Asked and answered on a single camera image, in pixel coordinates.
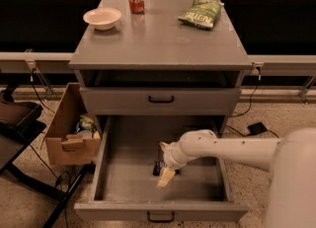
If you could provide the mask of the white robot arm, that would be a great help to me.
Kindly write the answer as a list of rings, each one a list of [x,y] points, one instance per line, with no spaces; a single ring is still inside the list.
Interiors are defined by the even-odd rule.
[[[265,228],[316,228],[316,128],[295,130],[283,138],[218,138],[209,129],[188,131],[162,142],[165,187],[189,162],[213,157],[267,171],[270,191]]]

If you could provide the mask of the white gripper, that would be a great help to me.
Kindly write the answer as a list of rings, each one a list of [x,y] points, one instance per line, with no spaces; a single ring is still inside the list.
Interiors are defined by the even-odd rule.
[[[161,170],[157,187],[164,188],[175,177],[175,170],[179,170],[184,167],[185,162],[183,160],[183,152],[179,143],[172,142],[168,144],[166,142],[160,142],[159,146],[163,151],[163,159],[168,167],[164,167]]]

